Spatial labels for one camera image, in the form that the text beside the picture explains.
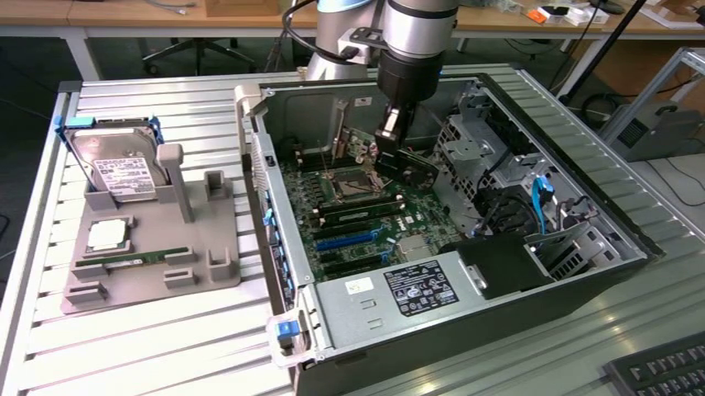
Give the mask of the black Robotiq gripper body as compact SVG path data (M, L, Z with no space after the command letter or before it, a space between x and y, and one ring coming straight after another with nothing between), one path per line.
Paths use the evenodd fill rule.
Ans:
M392 103L417 103L429 99L438 88L444 53L430 58L409 58L382 51L377 85Z

